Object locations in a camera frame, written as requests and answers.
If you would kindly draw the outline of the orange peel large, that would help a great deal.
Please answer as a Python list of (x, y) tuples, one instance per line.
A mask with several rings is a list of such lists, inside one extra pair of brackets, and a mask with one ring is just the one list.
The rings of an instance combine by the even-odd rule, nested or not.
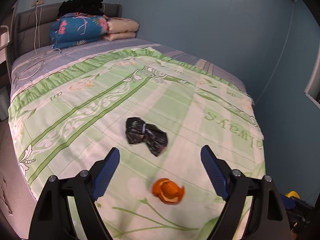
[(164, 204), (176, 205), (181, 202), (185, 195), (185, 187), (179, 187), (168, 178), (157, 180), (152, 186), (152, 194), (158, 197)]

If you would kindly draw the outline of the black plastic bag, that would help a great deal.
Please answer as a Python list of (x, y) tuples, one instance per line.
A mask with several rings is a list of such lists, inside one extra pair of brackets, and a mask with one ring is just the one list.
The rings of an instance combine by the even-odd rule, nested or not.
[(167, 133), (156, 125), (146, 123), (139, 117), (129, 117), (125, 125), (127, 142), (131, 145), (144, 143), (154, 156), (159, 156), (168, 145)]

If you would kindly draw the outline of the green white floral quilt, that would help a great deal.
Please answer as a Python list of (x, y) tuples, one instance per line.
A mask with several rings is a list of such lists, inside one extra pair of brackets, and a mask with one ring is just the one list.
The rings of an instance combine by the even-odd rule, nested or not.
[[(131, 145), (126, 120), (139, 117), (167, 133), (154, 156)], [(246, 176), (265, 174), (263, 134), (252, 99), (234, 84), (151, 47), (117, 49), (40, 76), (9, 107), (22, 173), (35, 198), (47, 178), (89, 169), (113, 147), (120, 164), (97, 209), (115, 239), (205, 239), (224, 202), (201, 163), (208, 145)], [(176, 205), (152, 194), (168, 178), (185, 195)]]

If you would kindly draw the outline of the window with red decal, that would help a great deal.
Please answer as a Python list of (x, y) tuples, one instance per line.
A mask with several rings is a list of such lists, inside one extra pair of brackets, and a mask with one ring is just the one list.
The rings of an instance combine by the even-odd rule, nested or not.
[(318, 53), (312, 75), (304, 90), (305, 96), (311, 100), (319, 108), (319, 60), (320, 54)]

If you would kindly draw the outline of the small grey waste bin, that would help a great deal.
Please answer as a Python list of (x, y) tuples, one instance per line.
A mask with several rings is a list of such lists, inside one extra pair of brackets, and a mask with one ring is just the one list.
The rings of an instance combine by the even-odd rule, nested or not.
[(4, 121), (8, 118), (8, 109), (10, 106), (9, 95), (6, 87), (0, 90), (0, 120)]

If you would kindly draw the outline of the bed with lavender sheet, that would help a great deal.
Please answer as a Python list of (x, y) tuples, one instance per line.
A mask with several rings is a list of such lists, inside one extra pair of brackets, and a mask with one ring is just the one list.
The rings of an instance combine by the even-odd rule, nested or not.
[(138, 38), (129, 38), (115, 41), (100, 40), (65, 48), (61, 51), (52, 51), (51, 46), (46, 46), (18, 57), (12, 65), (10, 100), (12, 101), (18, 93), (34, 85), (36, 79), (42, 75), (47, 76), (56, 69), (62, 69), (64, 66), (68, 67), (72, 63), (84, 61), (95, 55), (106, 54), (117, 49), (131, 47), (151, 47), (172, 59), (186, 62), (201, 70), (207, 71), (209, 74), (220, 77), (234, 84), (243, 92), (246, 91), (246, 87), (240, 79), (209, 61), (158, 43), (152, 43)]

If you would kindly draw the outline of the blue floral folded blanket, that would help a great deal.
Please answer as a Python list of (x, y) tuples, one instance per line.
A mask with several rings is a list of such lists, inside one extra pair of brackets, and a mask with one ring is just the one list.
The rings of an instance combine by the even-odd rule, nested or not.
[(108, 23), (104, 16), (79, 15), (55, 21), (49, 35), (53, 49), (64, 49), (99, 41), (107, 31)]

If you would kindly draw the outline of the beige folded blanket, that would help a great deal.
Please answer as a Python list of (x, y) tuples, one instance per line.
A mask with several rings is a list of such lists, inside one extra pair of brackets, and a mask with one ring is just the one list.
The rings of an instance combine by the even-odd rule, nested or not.
[(114, 17), (107, 21), (107, 33), (101, 38), (108, 41), (135, 38), (139, 24), (127, 18)]

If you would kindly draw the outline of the grey padded headboard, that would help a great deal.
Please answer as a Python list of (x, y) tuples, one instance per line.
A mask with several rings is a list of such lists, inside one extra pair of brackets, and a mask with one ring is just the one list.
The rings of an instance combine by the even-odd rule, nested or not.
[(61, 3), (38, 6), (18, 13), (12, 26), (13, 54), (18, 57), (51, 44), (49, 31), (57, 20)]

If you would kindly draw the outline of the white desk lamp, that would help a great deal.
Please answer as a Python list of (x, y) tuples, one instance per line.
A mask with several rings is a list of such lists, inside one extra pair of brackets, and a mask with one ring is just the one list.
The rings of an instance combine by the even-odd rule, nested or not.
[(0, 46), (4, 47), (7, 46), (10, 42), (10, 33), (9, 27), (7, 25), (1, 25), (0, 27)]

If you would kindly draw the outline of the black clothing pile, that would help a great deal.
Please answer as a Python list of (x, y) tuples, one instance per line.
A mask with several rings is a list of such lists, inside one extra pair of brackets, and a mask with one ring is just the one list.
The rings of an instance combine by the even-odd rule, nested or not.
[(64, 1), (60, 5), (57, 18), (61, 18), (69, 13), (83, 13), (102, 16), (102, 7), (103, 0), (68, 0)]

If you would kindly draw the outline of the wall power socket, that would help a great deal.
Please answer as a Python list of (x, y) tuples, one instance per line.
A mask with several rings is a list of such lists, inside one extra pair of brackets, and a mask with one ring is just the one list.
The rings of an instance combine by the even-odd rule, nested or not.
[(46, 2), (46, 0), (34, 0), (31, 4), (32, 7), (35, 7), (37, 5), (42, 5)]

